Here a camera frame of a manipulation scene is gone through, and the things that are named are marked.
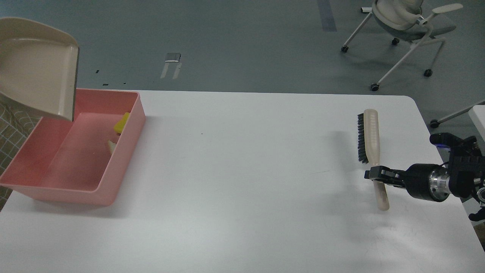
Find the pink plastic bin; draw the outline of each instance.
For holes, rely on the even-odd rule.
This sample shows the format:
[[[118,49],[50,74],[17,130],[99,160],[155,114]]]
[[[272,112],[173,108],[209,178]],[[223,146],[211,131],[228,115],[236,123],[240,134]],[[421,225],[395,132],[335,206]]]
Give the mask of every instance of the pink plastic bin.
[[[125,112],[119,136],[113,126]],[[77,89],[74,121],[42,118],[0,185],[37,200],[111,205],[145,119],[137,92]]]

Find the brush handle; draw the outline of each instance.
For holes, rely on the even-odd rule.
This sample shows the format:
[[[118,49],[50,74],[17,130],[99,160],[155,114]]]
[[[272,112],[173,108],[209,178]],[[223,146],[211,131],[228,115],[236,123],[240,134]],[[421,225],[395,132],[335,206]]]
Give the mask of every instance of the brush handle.
[[[377,207],[380,210],[386,211],[389,209],[389,200],[388,200],[388,193],[386,192],[386,185],[380,181],[374,182],[374,192],[375,192],[375,200],[377,201]]]
[[[379,119],[377,111],[366,109],[364,111],[364,139],[365,153],[372,166],[380,164],[381,148],[379,139]],[[379,181],[374,181],[375,199],[380,210],[389,209],[388,194],[386,185]]]

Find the brush bristles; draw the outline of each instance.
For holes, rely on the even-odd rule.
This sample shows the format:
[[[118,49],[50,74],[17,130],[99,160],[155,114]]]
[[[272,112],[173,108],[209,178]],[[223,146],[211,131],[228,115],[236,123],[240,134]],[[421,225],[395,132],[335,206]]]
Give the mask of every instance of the brush bristles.
[[[359,161],[367,164],[369,162],[367,155],[365,154],[365,139],[364,139],[364,113],[357,115],[357,128],[359,132],[357,152]]]

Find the cleaning brush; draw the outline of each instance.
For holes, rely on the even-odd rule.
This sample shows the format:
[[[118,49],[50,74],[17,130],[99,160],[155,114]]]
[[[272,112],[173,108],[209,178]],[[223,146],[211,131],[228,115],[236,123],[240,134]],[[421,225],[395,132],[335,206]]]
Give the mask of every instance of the cleaning brush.
[[[372,166],[379,166],[380,161],[380,141],[379,141],[379,120],[377,111],[366,109],[364,113],[357,116],[358,124],[358,157],[359,161]],[[386,185],[379,181],[374,181],[375,198],[377,207],[380,210],[389,209],[388,194]]]

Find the dustpan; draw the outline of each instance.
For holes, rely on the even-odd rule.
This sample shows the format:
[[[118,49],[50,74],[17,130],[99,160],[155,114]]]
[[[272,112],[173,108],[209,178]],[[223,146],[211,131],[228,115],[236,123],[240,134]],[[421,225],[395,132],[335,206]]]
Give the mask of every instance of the dustpan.
[[[79,46],[67,33],[0,19],[0,100],[35,115],[74,119]]]

